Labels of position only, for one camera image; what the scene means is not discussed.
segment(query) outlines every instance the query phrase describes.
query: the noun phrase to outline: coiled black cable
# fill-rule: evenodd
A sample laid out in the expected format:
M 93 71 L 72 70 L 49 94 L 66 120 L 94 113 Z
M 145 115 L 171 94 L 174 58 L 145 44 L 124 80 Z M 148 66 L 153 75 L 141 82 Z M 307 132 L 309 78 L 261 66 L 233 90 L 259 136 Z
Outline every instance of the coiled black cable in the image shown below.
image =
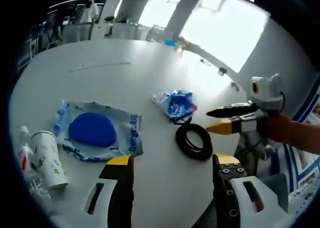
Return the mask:
M 209 133 L 197 124 L 190 124 L 192 117 L 183 123 L 174 122 L 175 125 L 181 125 L 175 133 L 175 141 L 180 150 L 188 157 L 200 161 L 210 159 L 213 148 Z M 203 147 L 196 147 L 187 137 L 187 133 L 191 131 L 196 133 L 202 140 Z

